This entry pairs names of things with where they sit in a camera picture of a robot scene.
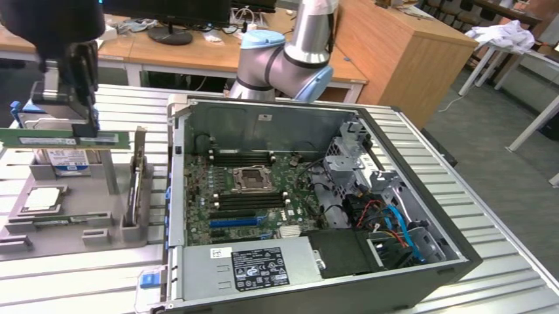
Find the gray floor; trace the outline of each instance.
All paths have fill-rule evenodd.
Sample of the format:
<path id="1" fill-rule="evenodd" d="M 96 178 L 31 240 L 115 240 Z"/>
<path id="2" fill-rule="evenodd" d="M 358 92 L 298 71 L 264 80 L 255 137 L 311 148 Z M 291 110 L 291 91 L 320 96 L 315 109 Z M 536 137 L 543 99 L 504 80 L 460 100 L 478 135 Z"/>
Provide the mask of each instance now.
<path id="1" fill-rule="evenodd" d="M 468 75 L 460 73 L 440 109 L 458 98 Z M 458 159 L 460 176 L 559 277 L 559 189 L 547 183 L 559 173 L 559 142 L 536 133 L 516 153 L 504 148 L 532 120 L 511 99 L 483 86 L 470 90 L 447 112 L 436 113 L 426 128 Z"/>

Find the metal table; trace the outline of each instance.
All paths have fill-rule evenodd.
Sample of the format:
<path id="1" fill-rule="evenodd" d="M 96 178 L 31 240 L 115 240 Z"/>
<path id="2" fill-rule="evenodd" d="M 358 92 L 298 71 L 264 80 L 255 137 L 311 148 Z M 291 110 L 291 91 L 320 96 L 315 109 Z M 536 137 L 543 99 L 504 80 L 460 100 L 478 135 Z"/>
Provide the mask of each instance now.
<path id="1" fill-rule="evenodd" d="M 167 176 L 165 104 L 169 90 L 103 85 L 97 92 L 105 130 L 148 128 L 147 155 L 156 166 L 151 197 L 149 245 L 139 249 L 71 254 L 0 262 L 1 313 L 133 313 L 136 279 L 161 263 Z M 484 259 L 458 282 L 436 290 L 412 313 L 559 313 L 559 285 L 518 238 L 479 199 L 407 118 L 388 107 L 370 112 L 427 188 Z M 382 151 L 379 160 L 390 169 Z M 129 151 L 113 151 L 128 162 Z M 0 224 L 29 175 L 28 150 L 7 150 L 0 159 Z M 139 303 L 156 302 L 148 289 Z"/>

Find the power supply label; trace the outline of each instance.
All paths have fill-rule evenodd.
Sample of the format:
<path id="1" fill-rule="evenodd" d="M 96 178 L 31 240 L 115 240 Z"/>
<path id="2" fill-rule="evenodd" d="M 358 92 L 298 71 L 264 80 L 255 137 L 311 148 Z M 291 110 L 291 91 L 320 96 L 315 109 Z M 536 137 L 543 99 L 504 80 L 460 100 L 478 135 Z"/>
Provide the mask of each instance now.
<path id="1" fill-rule="evenodd" d="M 279 247 L 231 253 L 235 287 L 251 291 L 290 284 Z"/>

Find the white cloth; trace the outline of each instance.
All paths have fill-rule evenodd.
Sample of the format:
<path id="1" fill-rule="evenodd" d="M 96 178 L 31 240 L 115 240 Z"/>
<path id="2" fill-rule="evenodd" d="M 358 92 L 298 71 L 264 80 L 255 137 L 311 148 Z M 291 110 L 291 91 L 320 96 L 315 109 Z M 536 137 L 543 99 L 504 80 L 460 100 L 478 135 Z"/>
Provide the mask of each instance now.
<path id="1" fill-rule="evenodd" d="M 487 43 L 507 49 L 514 54 L 524 54 L 534 46 L 534 35 L 520 27 L 519 21 L 490 27 L 472 27 L 466 36 L 479 42 L 476 50 Z"/>

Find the monitor stand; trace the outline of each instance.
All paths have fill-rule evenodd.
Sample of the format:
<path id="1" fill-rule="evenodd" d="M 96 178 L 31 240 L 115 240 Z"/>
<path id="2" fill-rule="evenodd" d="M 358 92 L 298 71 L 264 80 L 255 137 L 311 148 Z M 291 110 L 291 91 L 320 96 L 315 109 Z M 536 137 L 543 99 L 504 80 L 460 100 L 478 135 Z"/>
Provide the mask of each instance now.
<path id="1" fill-rule="evenodd" d="M 189 44 L 192 41 L 192 34 L 187 33 L 185 29 L 173 28 L 172 23 L 168 24 L 168 27 L 149 29 L 148 36 L 157 43 L 172 44 L 173 46 Z"/>

